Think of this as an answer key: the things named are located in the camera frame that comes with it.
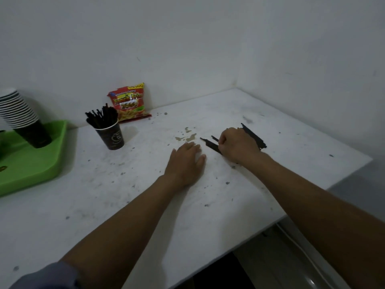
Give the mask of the black paper cup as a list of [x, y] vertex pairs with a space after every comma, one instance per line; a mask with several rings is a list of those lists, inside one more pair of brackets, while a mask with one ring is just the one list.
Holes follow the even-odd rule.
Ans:
[[118, 150], [125, 144], [118, 119], [114, 124], [103, 129], [94, 129], [109, 150]]

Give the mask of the person's left hand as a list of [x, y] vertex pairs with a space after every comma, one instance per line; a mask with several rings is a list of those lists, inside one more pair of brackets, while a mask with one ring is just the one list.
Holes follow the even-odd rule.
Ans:
[[194, 142], [185, 143], [172, 150], [164, 172], [170, 190], [180, 191], [200, 178], [204, 168], [202, 171], [196, 171], [195, 163], [202, 154], [201, 146]]

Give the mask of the person's right hand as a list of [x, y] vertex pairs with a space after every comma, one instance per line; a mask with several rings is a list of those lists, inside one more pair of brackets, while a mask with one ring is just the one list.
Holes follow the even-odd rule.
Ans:
[[242, 166], [253, 164], [262, 157], [262, 152], [258, 148], [255, 140], [242, 129], [242, 143], [232, 148], [219, 149], [222, 155], [233, 163]]

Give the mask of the person's left forearm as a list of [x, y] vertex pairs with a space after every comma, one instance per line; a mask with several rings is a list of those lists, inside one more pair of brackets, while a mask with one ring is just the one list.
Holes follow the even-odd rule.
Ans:
[[164, 174], [61, 259], [81, 289], [121, 289], [173, 197], [199, 176]]

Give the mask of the red snack packet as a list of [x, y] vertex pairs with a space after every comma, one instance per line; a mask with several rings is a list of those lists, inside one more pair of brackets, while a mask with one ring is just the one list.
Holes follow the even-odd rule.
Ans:
[[145, 83], [140, 83], [135, 86], [121, 87], [108, 93], [107, 96], [118, 113], [118, 122], [152, 117], [144, 104], [144, 86]]

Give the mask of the green plastic tray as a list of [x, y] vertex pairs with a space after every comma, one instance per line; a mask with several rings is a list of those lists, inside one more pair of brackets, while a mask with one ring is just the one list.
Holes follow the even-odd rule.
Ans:
[[0, 135], [0, 198], [57, 177], [62, 170], [67, 121], [44, 124], [52, 142], [32, 147], [15, 131]]

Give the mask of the stack of paper cups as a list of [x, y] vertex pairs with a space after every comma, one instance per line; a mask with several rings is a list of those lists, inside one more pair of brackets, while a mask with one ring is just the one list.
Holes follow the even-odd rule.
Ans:
[[52, 143], [35, 111], [15, 88], [0, 88], [0, 118], [36, 149]]

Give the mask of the bundle of black stirrer sticks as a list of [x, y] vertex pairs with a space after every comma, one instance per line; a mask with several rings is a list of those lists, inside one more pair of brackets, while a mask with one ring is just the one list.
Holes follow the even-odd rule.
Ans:
[[85, 115], [86, 122], [94, 129], [106, 129], [119, 121], [117, 110], [108, 104], [103, 106], [101, 110], [85, 112]]
[[[251, 138], [253, 138], [260, 150], [266, 149], [267, 145], [265, 142], [257, 136], [251, 129], [249, 129], [245, 124], [241, 123], [242, 129], [244, 130], [245, 133], [247, 133]], [[222, 154], [219, 150], [218, 144], [215, 144], [214, 142], [211, 142], [208, 139], [200, 138], [200, 140], [205, 142], [205, 145], [209, 147], [210, 149], [216, 151], [219, 154]]]

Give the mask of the person's right forearm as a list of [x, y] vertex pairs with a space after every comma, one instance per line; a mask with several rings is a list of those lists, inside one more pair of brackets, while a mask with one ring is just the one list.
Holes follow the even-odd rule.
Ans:
[[385, 289], [385, 222], [349, 204], [267, 154], [234, 159], [255, 175], [351, 289]]

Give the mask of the grey sleeve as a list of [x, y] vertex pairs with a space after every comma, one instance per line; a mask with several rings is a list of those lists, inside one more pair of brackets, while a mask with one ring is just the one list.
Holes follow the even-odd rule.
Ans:
[[79, 272], [66, 262], [51, 263], [19, 278], [9, 289], [83, 289]]

